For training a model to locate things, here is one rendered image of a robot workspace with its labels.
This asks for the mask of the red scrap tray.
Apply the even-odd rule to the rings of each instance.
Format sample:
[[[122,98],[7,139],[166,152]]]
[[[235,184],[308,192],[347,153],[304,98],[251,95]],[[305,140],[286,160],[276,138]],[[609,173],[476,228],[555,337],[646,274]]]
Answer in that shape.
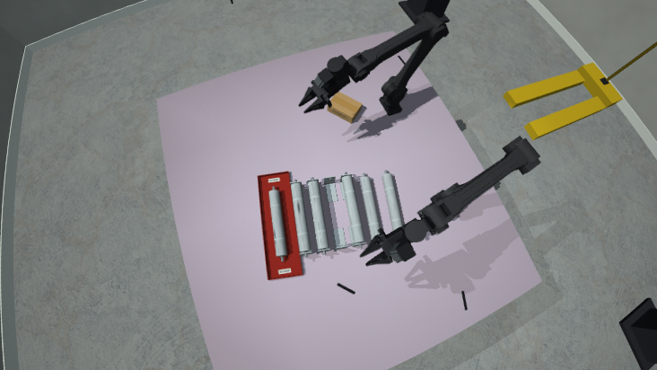
[[[302,276],[302,264],[293,212],[293,198],[289,172],[277,172],[258,176],[258,194],[261,214],[261,224],[264,242],[265,259],[267,266],[267,280]],[[269,191],[275,186],[279,190],[282,216],[285,227],[285,241],[287,255],[281,262],[276,257]]]

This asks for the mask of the brown cardboard box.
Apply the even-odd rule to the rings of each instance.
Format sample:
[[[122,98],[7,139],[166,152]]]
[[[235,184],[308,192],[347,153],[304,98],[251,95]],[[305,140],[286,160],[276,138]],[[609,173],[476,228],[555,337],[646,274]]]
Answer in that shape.
[[[356,101],[341,92],[334,95],[331,99],[331,104],[332,107],[329,108],[328,106],[328,111],[351,124],[363,105],[361,102]]]

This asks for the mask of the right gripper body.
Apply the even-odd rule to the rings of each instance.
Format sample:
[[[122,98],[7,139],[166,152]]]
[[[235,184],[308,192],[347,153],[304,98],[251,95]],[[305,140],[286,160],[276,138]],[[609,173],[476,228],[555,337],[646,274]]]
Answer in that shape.
[[[316,97],[317,97],[317,98],[318,98],[318,97],[320,98],[320,100],[322,101],[322,103],[323,103],[324,106],[325,106],[325,105],[328,105],[329,107],[331,107],[332,104],[331,104],[330,99],[329,99],[328,96],[327,96],[327,95],[326,95],[326,94],[325,94],[325,93],[324,93],[324,92],[323,92],[323,91],[322,91],[322,90],[321,90],[321,89],[315,84],[315,81],[314,81],[314,80],[311,81],[311,84],[313,84],[313,86],[311,87],[311,89],[316,93]]]

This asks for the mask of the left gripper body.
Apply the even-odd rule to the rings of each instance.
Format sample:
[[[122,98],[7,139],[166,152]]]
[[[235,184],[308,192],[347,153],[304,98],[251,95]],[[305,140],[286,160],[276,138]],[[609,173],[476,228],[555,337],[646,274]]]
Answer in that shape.
[[[403,231],[403,233],[405,234],[405,230],[403,229],[403,227],[401,226],[400,228],[401,228],[401,230]],[[379,232],[380,234],[377,234],[377,235],[376,235],[376,237],[377,237],[377,241],[379,242],[379,245],[381,246],[381,248],[383,249],[383,251],[384,251],[385,254],[387,255],[387,257],[388,257],[388,259],[390,260],[390,262],[393,262],[392,257],[390,256],[390,249],[391,249],[392,247],[390,246],[389,242],[388,242],[387,239],[386,239],[386,234],[384,233],[384,231],[382,230],[382,228],[380,228],[380,229],[378,230],[378,232]],[[379,238],[378,238],[378,237],[379,237]]]

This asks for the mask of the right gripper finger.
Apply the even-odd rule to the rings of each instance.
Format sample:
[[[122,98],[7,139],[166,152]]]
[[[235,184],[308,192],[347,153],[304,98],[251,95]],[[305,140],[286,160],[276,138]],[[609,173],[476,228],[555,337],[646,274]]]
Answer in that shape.
[[[310,94],[309,97],[308,97],[308,94]],[[315,93],[313,92],[313,90],[312,90],[310,87],[308,87],[306,93],[304,94],[303,99],[302,99],[301,102],[299,103],[299,107],[301,107],[302,105],[304,105],[304,104],[307,103],[308,101],[311,101],[311,100],[314,99],[315,97],[316,97],[316,95],[315,95]]]
[[[321,105],[321,104],[322,104],[322,105]],[[319,105],[319,106],[316,106],[316,107],[315,107],[315,105]],[[312,108],[312,107],[314,107],[314,108]],[[325,107],[324,107],[322,101],[320,100],[320,98],[318,98],[318,99],[317,99],[313,104],[311,104],[311,105],[310,105],[310,106],[309,106],[309,107],[308,107],[303,113],[308,113],[308,112],[313,111],[313,110],[321,110],[321,109],[324,109],[324,108],[325,108]]]

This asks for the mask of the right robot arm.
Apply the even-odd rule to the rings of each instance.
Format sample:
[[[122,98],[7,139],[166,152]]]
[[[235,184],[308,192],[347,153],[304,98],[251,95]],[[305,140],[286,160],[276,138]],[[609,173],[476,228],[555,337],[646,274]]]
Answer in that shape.
[[[363,81],[381,62],[421,40],[400,72],[396,76],[391,76],[381,88],[384,94],[380,97],[380,102],[387,114],[391,116],[400,113],[402,108],[399,102],[408,91],[406,88],[408,80],[434,45],[449,34],[447,25],[432,12],[418,15],[415,24],[382,44],[359,52],[348,60],[342,55],[331,58],[327,67],[318,73],[314,80],[315,84],[328,98],[331,98],[351,83],[349,76],[355,83]]]

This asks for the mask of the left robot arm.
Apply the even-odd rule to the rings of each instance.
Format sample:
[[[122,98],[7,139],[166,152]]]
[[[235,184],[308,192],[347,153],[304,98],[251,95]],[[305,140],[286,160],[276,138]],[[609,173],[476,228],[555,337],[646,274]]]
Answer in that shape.
[[[402,225],[405,234],[399,227],[386,235],[390,246],[392,247],[394,245],[390,250],[390,256],[394,261],[407,261],[416,256],[411,243],[407,239],[411,242],[421,242],[426,237],[427,232],[430,232],[432,235],[443,232],[449,228],[448,223],[468,203],[490,189],[498,181],[515,170],[519,170],[523,175],[541,163],[539,154],[529,141],[526,138],[522,139],[521,136],[503,147],[503,150],[506,152],[504,158],[499,163],[497,162],[490,166],[490,169],[488,168],[489,170],[486,169],[481,172],[475,177],[476,179],[474,178],[460,185],[456,182],[447,190],[443,189],[432,196],[430,198],[432,203],[418,211],[418,215],[422,221],[414,218],[408,222],[409,225],[408,223]]]

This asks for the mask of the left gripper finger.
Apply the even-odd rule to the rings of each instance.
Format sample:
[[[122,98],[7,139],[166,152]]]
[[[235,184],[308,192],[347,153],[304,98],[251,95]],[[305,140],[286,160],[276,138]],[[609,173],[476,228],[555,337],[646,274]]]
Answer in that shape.
[[[384,258],[383,258],[384,257]],[[365,266],[371,266],[375,264],[390,264],[390,260],[386,256],[385,252],[382,251],[379,253],[377,256],[369,260],[367,263],[365,263]]]
[[[370,254],[374,251],[377,251],[380,248],[381,248],[381,246],[379,245],[379,242],[377,241],[377,237],[375,235],[373,237],[372,241],[370,242],[370,244],[368,245],[368,247],[360,254],[360,258],[362,258],[363,256],[366,256],[366,255],[368,255],[368,254]]]

